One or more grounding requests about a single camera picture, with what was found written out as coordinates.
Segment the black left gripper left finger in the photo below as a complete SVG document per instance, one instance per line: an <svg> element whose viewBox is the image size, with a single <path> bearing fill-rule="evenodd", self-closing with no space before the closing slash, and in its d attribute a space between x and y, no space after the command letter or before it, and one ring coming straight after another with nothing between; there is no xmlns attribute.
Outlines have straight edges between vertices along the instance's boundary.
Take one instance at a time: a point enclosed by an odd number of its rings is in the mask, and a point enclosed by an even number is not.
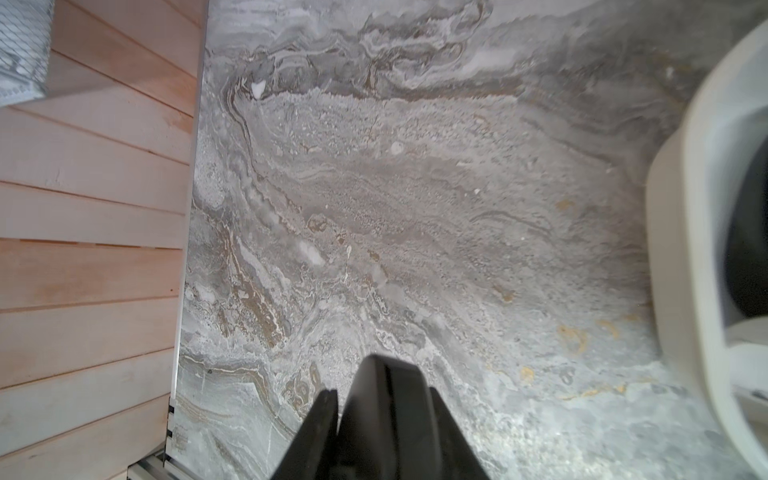
<svg viewBox="0 0 768 480"><path fill-rule="evenodd" d="M337 428L337 391L322 390L271 479L329 479L335 456Z"/></svg>

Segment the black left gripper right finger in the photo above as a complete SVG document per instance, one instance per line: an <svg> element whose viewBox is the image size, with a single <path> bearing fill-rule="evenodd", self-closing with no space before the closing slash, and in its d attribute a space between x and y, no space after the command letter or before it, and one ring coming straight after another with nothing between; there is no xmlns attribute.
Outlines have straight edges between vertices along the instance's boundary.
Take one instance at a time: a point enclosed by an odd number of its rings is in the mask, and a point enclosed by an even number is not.
<svg viewBox="0 0 768 480"><path fill-rule="evenodd" d="M442 458L442 480L488 480L438 390L430 388Z"/></svg>

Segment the small black Lecoo mouse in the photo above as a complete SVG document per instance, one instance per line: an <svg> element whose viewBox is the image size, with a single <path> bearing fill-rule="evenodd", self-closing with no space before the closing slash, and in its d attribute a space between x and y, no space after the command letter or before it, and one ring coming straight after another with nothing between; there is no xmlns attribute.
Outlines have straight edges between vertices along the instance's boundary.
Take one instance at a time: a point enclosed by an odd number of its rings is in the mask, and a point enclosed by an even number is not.
<svg viewBox="0 0 768 480"><path fill-rule="evenodd" d="M441 479L432 396L421 370L369 355L346 398L334 474L344 479Z"/></svg>

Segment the white plastic storage box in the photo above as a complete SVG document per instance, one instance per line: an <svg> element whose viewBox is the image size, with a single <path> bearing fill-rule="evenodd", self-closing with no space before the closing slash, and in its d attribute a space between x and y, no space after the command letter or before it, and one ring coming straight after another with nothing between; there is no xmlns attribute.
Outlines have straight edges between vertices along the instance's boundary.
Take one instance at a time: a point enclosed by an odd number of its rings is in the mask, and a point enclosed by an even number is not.
<svg viewBox="0 0 768 480"><path fill-rule="evenodd" d="M670 369L703 399L755 475L767 475L767 321L725 281L732 214L767 138L767 28L708 74L650 167L645 211L653 309Z"/></svg>

